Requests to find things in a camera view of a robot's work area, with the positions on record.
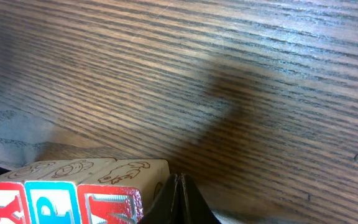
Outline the red M block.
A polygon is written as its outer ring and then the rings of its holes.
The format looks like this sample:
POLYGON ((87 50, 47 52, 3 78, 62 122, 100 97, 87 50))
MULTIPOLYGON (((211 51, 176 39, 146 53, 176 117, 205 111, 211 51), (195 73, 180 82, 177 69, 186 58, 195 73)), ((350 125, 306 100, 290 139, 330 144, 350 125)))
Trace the red M block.
POLYGON ((164 159, 114 161, 77 188, 81 222, 138 223, 170 175, 164 159))

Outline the blue P block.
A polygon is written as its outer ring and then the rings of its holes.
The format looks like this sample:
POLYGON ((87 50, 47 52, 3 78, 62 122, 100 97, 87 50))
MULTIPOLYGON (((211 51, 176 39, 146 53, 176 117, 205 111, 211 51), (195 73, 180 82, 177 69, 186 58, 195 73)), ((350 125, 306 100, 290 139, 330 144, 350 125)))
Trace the blue P block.
POLYGON ((117 160, 59 160, 24 182, 32 223, 81 223, 77 186, 117 160))

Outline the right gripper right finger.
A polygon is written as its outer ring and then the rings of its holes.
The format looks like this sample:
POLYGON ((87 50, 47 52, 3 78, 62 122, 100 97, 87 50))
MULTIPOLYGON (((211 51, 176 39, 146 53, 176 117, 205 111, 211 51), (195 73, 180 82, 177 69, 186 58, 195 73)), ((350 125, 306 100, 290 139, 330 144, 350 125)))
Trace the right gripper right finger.
POLYGON ((188 174, 180 176, 179 195, 184 224, 221 224, 188 174))

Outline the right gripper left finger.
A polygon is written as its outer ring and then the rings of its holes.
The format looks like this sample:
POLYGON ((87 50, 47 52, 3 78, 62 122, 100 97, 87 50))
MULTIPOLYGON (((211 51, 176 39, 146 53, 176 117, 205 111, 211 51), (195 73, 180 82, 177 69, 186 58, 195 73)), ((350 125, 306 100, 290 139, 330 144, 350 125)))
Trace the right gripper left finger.
POLYGON ((176 224, 178 223, 178 175, 171 174, 158 193, 151 209, 139 224, 176 224))

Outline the red Y block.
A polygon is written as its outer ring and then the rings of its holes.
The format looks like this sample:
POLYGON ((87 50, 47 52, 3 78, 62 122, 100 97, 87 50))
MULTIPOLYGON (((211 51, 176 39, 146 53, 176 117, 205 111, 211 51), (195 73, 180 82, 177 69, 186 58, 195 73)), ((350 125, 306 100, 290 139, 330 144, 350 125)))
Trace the red Y block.
POLYGON ((57 161, 38 161, 15 170, 0 167, 0 223, 31 222, 24 182, 38 179, 56 165, 57 161))

